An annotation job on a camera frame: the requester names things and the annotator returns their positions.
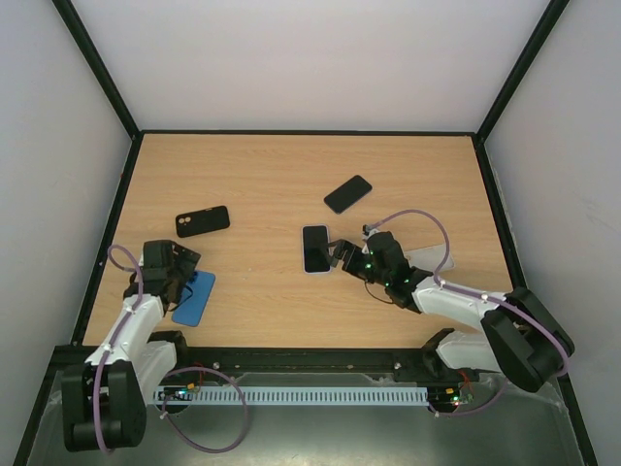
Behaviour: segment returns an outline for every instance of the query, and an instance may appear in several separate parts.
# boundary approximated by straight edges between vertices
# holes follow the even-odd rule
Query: wooden tabletop
[[[326,194],[361,175],[373,191],[341,215]],[[175,216],[225,205],[226,230],[180,239]],[[417,348],[445,326],[371,298],[341,271],[308,275],[301,229],[326,224],[332,240],[361,244],[362,225],[397,211],[437,216],[451,239],[450,281],[509,291],[510,281],[474,148],[468,137],[145,136],[114,242],[140,255],[144,241],[173,239],[203,254],[198,269],[216,275],[198,327],[171,322],[191,346],[269,348]],[[422,216],[382,227],[404,250],[441,243]],[[106,265],[85,345],[105,338],[121,308],[127,274]],[[383,289],[371,286],[384,296]]]

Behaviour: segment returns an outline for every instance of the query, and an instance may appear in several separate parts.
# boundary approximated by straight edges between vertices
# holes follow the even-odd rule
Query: robotic arm
[[[439,280],[410,265],[392,233],[366,226],[363,231],[364,248],[338,240],[328,245],[329,262],[336,267],[341,260],[348,274],[382,284],[400,308],[448,316],[477,330],[477,334],[465,334],[448,329],[437,335],[436,352],[449,368],[503,372],[512,383],[531,392],[562,368],[558,345],[524,318],[508,312],[503,303],[531,317],[567,356],[573,354],[572,340],[532,291],[517,287],[508,294],[486,292]]]
[[[134,273],[123,293],[120,315],[102,345],[83,364],[63,373],[63,433],[69,451],[97,449],[98,429],[109,449],[135,447],[142,441],[146,404],[186,350],[180,332],[151,332],[171,304],[179,304],[200,257],[173,241],[145,243],[142,296]],[[102,363],[101,388],[95,393],[96,370]],[[94,419],[95,403],[99,404],[99,426]]]

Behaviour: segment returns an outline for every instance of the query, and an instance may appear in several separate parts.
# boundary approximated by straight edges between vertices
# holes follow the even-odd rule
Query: black smartphone
[[[328,227],[326,225],[307,225],[302,228],[302,249],[304,271],[307,274],[330,272],[330,263],[324,255],[327,250]]]
[[[229,226],[231,226],[231,220],[226,206],[211,207],[202,211],[179,214],[175,217],[177,236],[180,238],[223,230]]]
[[[356,175],[328,194],[323,202],[335,213],[340,214],[367,195],[371,189],[373,187],[369,182],[360,175]]]

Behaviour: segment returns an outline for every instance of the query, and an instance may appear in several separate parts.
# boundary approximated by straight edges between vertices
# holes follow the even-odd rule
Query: blue phone case
[[[187,284],[192,291],[185,288],[181,294],[181,304],[173,312],[173,322],[196,327],[201,322],[214,283],[214,274],[197,271],[194,282]]]

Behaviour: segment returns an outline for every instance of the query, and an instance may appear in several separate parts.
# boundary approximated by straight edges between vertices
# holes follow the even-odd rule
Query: white wall
[[[141,128],[476,131],[547,0],[74,0]]]
[[[575,341],[596,455],[618,464],[621,3],[572,0],[487,147],[529,286]]]
[[[129,149],[49,0],[0,15],[0,464],[67,344]]]

